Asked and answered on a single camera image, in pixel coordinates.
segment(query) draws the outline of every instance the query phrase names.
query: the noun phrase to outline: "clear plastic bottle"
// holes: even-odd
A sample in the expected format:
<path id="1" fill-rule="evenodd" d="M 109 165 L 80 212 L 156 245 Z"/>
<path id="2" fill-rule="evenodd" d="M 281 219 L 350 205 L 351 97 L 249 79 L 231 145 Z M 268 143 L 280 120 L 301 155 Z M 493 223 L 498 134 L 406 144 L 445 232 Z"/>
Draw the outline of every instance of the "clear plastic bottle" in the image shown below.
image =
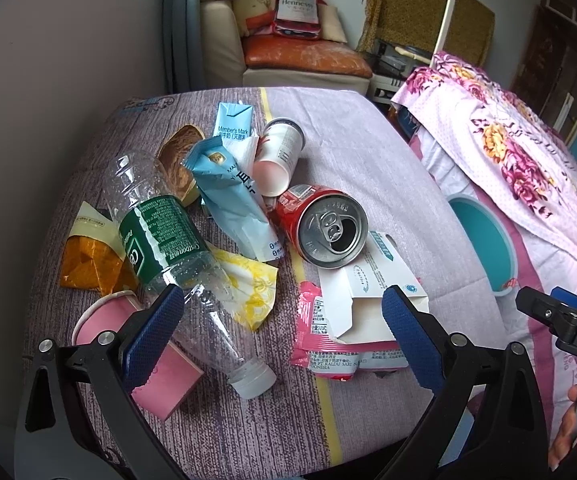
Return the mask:
<path id="1" fill-rule="evenodd" d="M 252 333 L 235 322 L 230 281 L 173 195 L 159 160 L 132 151 L 116 157 L 104 177 L 104 198 L 137 277 L 153 300 L 169 283 L 187 304 L 173 338 L 191 355 L 225 373 L 245 399 L 268 390 L 276 376 L 255 354 Z"/>

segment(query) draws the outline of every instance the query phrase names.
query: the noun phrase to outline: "white cardboard box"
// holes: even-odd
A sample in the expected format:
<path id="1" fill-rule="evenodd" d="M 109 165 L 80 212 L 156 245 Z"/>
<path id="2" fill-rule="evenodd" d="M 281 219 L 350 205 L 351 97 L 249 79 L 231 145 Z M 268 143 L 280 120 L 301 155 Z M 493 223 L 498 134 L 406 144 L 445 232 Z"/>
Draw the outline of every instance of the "white cardboard box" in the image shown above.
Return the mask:
<path id="1" fill-rule="evenodd" d="M 383 292 L 399 285 L 428 312 L 428 295 L 386 233 L 370 231 L 363 251 L 341 269 L 318 269 L 329 336 L 344 344 L 393 341 L 382 317 Z"/>

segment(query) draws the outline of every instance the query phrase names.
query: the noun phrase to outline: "can pull tab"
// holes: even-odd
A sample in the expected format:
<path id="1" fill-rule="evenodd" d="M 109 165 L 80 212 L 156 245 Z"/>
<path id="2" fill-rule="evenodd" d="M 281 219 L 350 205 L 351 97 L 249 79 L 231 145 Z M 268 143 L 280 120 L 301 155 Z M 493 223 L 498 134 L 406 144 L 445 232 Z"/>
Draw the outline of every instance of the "can pull tab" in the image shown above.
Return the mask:
<path id="1" fill-rule="evenodd" d="M 337 213 L 329 211 L 319 219 L 319 227 L 328 243 L 336 242 L 341 238 L 344 227 Z"/>

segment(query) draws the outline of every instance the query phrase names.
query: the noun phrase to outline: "purple striped tablecloth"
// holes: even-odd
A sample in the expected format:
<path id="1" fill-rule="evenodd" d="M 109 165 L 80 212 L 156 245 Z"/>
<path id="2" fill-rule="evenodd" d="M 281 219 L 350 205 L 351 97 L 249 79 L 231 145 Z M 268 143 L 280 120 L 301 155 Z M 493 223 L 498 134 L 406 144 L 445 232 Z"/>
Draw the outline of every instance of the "purple striped tablecloth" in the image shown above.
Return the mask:
<path id="1" fill-rule="evenodd" d="M 306 147 L 293 182 L 324 184 L 357 199 L 371 228 L 392 234 L 423 281 L 431 313 L 448 332 L 463 332 L 479 345 L 506 346 L 488 280 L 463 229 L 431 177 L 369 101 L 348 91 L 245 88 L 129 102 L 108 118 L 76 165 L 46 233 L 31 286 L 24 354 L 34 354 L 46 336 L 68 344 L 75 322 L 99 297 L 61 288 L 59 269 L 82 201 L 105 207 L 101 185 L 107 162 L 129 149 L 157 153 L 184 124 L 196 124 L 209 136 L 217 104 L 239 100 L 254 105 L 258 132 L 271 117 L 291 117 L 302 125 Z M 204 238 L 235 249 L 197 206 L 190 213 Z M 275 307 L 255 335 L 259 355 L 278 375 L 270 391 L 242 400 L 225 376 L 204 366 L 204 378 L 168 420 L 144 412 L 190 476 L 263 480 L 306 474 L 406 437 L 423 414 L 431 396 L 410 370 L 383 378 L 362 373 L 340 383 L 289 364 L 297 283 L 303 279 L 318 283 L 316 269 L 292 252 L 280 265 Z M 113 449 L 91 389 L 82 391 L 103 446 Z"/>

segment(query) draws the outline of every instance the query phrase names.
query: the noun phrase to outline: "yellow stripe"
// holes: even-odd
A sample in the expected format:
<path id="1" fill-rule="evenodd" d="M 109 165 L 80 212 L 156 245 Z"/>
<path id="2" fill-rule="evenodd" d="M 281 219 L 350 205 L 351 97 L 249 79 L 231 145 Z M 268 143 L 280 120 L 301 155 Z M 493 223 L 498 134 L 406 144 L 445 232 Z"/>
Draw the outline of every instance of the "yellow stripe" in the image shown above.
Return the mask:
<path id="1" fill-rule="evenodd" d="M 264 109 L 264 119 L 267 123 L 273 120 L 273 115 L 270 113 L 270 106 L 268 105 L 268 95 L 266 94 L 266 89 L 264 87 L 260 88 L 260 94 L 262 97 L 262 108 Z"/>
<path id="2" fill-rule="evenodd" d="M 266 92 L 262 94 L 262 103 L 264 102 Z M 303 259 L 297 254 L 293 244 L 289 244 L 290 260 L 293 265 L 293 273 L 297 283 L 306 281 L 306 273 L 303 270 Z M 335 423 L 335 414 L 332 409 L 331 391 L 329 390 L 328 379 L 315 377 L 315 386 L 317 387 L 317 396 L 319 397 L 319 408 L 321 409 L 321 419 L 324 424 L 324 434 L 328 443 L 329 452 L 331 453 L 331 466 L 341 464 L 343 456 L 341 453 L 341 442 L 337 433 Z"/>

